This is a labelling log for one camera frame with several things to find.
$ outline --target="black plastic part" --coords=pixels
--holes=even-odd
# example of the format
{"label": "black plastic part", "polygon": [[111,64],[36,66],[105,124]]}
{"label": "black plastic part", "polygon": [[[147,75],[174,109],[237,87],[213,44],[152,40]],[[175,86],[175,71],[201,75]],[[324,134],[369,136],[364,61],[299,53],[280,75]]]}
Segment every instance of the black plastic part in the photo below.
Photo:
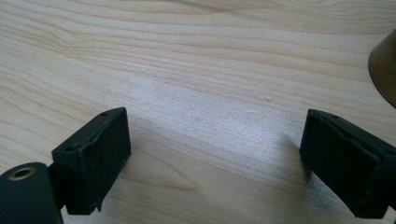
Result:
{"label": "black plastic part", "polygon": [[0,183],[0,223],[63,223],[45,164],[14,167]]}
{"label": "black plastic part", "polygon": [[89,215],[95,208],[100,211],[130,155],[126,109],[96,116],[52,151],[50,173],[58,207],[65,203],[71,215]]}
{"label": "black plastic part", "polygon": [[333,114],[310,109],[301,157],[355,217],[382,218],[396,204],[396,148]]}

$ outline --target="wooden table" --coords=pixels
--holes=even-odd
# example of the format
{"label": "wooden table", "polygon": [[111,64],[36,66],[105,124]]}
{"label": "wooden table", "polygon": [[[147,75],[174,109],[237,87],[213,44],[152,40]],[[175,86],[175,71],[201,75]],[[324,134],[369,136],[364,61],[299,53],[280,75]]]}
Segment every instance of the wooden table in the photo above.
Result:
{"label": "wooden table", "polygon": [[393,223],[354,218],[299,145],[315,108],[396,146],[367,69],[395,1],[9,0],[0,18],[1,173],[128,110],[102,212],[65,223]]}

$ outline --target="brass object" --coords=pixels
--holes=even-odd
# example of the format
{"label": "brass object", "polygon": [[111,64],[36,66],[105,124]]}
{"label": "brass object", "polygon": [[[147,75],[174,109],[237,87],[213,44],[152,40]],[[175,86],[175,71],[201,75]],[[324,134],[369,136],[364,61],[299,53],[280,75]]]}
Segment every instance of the brass object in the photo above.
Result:
{"label": "brass object", "polygon": [[371,52],[369,71],[376,88],[396,107],[396,30]]}

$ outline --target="light wood grain surface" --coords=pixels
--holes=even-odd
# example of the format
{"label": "light wood grain surface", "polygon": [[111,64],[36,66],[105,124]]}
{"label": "light wood grain surface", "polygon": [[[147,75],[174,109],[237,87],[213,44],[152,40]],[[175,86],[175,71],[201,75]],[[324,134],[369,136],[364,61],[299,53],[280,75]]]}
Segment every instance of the light wood grain surface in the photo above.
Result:
{"label": "light wood grain surface", "polygon": [[298,149],[308,108],[396,146],[367,69],[395,28],[393,0],[1,1],[0,172],[125,106],[134,155],[65,223],[392,223],[354,218]]}

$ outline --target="metal ring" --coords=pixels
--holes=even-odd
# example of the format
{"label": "metal ring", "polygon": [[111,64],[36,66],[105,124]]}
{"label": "metal ring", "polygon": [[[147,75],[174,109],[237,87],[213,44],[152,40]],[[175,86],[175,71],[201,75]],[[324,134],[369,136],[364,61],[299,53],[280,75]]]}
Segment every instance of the metal ring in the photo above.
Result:
{"label": "metal ring", "polygon": [[8,179],[11,181],[18,181],[27,178],[35,173],[35,167],[28,166],[14,171]]}

